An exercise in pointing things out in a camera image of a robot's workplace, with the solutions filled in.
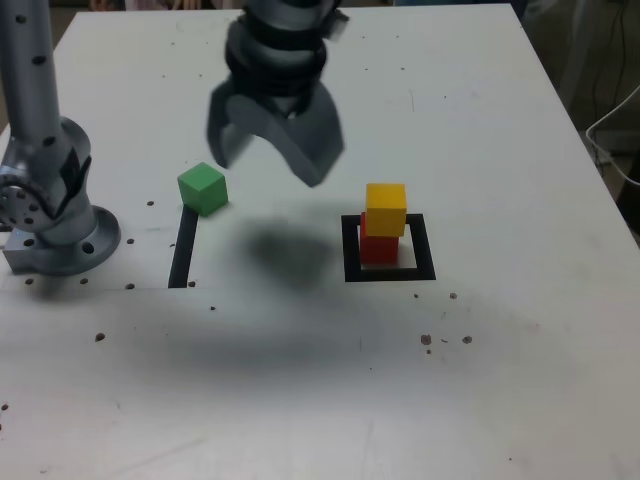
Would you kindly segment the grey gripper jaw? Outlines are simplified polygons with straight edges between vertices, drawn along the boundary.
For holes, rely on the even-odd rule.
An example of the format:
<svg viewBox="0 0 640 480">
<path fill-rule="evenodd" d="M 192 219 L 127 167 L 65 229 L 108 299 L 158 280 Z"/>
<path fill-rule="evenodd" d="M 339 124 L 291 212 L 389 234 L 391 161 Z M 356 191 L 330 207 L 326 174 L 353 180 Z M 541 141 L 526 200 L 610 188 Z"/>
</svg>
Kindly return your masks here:
<svg viewBox="0 0 640 480">
<path fill-rule="evenodd" d="M 292 117 L 244 95 L 228 100 L 227 115 L 241 132 L 269 142 L 309 187 L 325 180 L 344 150 L 338 112 L 323 85 L 312 90 L 306 110 Z"/>
<path fill-rule="evenodd" d="M 228 78 L 213 90 L 209 103 L 207 142 L 215 162 L 225 169 L 239 158 L 252 140 L 228 118 L 226 105 L 234 93 L 235 87 Z"/>
</svg>

